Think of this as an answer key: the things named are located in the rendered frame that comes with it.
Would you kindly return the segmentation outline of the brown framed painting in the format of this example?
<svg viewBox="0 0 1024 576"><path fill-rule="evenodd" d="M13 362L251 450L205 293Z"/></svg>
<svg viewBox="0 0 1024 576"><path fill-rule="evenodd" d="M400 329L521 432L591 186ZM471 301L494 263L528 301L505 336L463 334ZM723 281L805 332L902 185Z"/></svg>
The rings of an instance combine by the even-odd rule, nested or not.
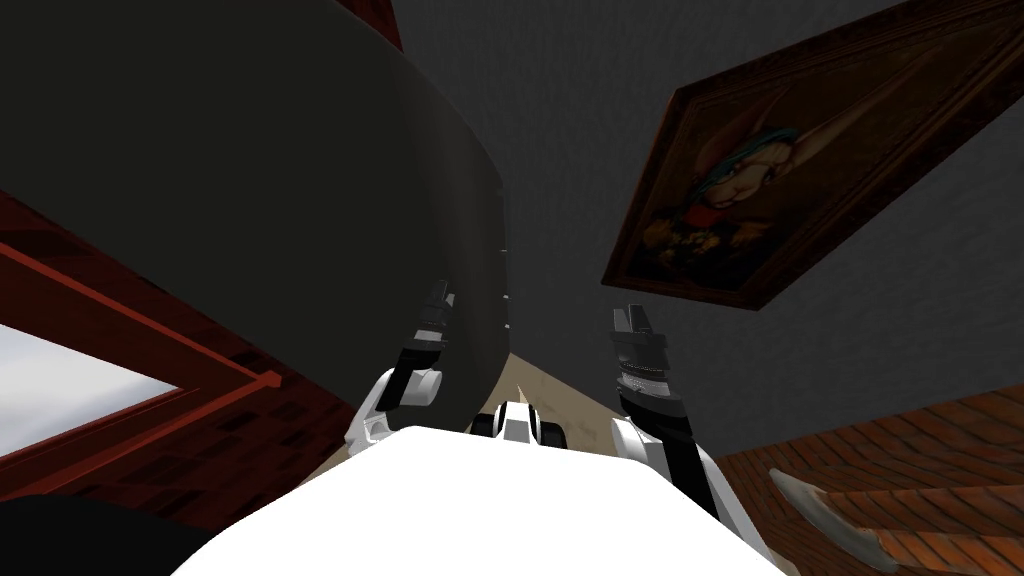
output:
<svg viewBox="0 0 1024 576"><path fill-rule="evenodd" d="M1024 97L1024 0L905 0L679 88L607 286L760 310Z"/></svg>

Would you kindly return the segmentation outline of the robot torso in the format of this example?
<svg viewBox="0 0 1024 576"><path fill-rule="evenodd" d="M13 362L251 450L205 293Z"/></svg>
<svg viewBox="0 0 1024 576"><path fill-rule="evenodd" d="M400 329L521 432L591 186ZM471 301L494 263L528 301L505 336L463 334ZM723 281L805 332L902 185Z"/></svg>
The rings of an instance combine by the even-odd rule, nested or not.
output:
<svg viewBox="0 0 1024 576"><path fill-rule="evenodd" d="M785 576L734 494L709 515L662 444L613 456L408 427L203 545L172 576Z"/></svg>

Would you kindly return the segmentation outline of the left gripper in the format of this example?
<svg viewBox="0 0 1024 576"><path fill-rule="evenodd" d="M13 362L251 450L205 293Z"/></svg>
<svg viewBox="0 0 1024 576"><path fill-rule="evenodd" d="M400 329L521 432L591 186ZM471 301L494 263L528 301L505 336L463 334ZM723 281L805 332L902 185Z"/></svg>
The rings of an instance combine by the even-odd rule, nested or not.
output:
<svg viewBox="0 0 1024 576"><path fill-rule="evenodd" d="M408 349L441 351L446 344L444 333L453 311L455 294L447 293L447 283L436 281L430 291L429 301L424 303L418 316L414 335L406 340Z"/></svg>

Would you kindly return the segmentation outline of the grey curved shape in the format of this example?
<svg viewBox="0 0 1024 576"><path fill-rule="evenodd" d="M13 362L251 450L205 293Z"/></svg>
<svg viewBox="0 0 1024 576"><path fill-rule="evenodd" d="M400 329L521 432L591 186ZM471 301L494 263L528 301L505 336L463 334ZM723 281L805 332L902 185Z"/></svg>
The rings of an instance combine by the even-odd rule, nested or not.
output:
<svg viewBox="0 0 1024 576"><path fill-rule="evenodd" d="M771 468L768 474L785 500L834 544L883 573L895 573L906 566L883 546L874 530L855 526L837 511L827 502L823 489L777 468Z"/></svg>

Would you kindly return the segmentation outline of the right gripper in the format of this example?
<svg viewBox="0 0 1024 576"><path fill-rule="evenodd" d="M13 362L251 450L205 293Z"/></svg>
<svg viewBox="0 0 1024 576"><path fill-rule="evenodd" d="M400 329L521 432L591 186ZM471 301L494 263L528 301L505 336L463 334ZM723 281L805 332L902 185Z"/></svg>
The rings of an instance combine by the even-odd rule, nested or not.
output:
<svg viewBox="0 0 1024 576"><path fill-rule="evenodd" d="M613 310L614 330L609 333L620 368L639 378L665 378L669 370L667 338L653 333L643 305Z"/></svg>

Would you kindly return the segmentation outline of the dark grey door leaf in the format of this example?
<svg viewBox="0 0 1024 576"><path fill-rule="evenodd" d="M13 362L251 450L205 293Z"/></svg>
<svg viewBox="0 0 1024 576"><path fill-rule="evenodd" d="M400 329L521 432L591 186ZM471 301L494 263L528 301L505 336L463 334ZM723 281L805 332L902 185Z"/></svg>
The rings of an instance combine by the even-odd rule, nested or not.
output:
<svg viewBox="0 0 1024 576"><path fill-rule="evenodd" d="M0 0L0 190L359 404L432 285L427 408L465 430L509 353L503 183L336 0Z"/></svg>

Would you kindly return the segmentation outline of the red framed window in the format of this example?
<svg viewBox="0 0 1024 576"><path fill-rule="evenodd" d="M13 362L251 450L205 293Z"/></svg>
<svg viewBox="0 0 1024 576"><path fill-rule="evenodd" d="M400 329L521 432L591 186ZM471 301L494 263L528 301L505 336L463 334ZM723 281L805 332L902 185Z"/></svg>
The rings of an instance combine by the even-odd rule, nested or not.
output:
<svg viewBox="0 0 1024 576"><path fill-rule="evenodd" d="M54 491L281 383L0 243L0 499Z"/></svg>

